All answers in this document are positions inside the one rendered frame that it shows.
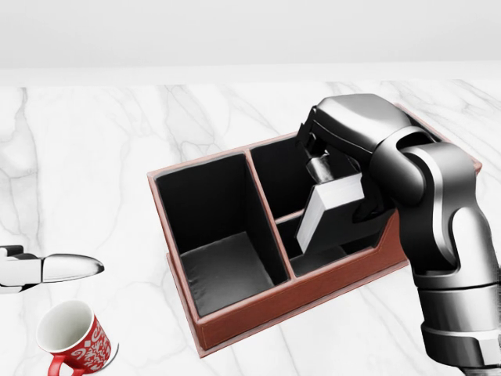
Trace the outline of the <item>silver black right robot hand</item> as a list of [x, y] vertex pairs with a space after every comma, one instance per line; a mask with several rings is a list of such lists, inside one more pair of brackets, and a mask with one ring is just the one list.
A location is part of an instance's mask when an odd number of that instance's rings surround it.
[[365, 197], [353, 215], [353, 222], [362, 222], [383, 214], [390, 205], [390, 199], [369, 176], [373, 154], [386, 138], [410, 125], [403, 111], [377, 95], [331, 96], [310, 110], [297, 133], [296, 145], [317, 183], [333, 179], [328, 148], [348, 156], [350, 164], [362, 173]]

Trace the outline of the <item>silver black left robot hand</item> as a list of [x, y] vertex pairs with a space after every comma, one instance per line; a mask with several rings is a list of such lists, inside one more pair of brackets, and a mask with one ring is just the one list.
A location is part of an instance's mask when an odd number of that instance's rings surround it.
[[22, 245], [0, 246], [0, 294], [15, 294], [39, 284], [94, 276], [105, 269], [85, 255], [53, 254], [38, 257], [25, 253]]

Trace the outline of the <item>red-brown desk caddy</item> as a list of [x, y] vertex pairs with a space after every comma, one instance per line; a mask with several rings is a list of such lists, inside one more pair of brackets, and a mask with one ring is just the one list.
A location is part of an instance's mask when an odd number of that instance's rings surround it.
[[402, 268], [392, 206], [314, 255], [294, 234], [313, 187], [294, 135], [148, 175], [200, 356]]

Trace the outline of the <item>red mug with white pattern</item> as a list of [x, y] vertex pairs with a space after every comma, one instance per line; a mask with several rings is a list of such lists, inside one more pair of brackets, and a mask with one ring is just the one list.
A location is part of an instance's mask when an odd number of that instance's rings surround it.
[[112, 357], [112, 343], [92, 308], [70, 300], [51, 308], [36, 330], [38, 346], [52, 355], [48, 376], [60, 376], [65, 364], [71, 376], [101, 371]]

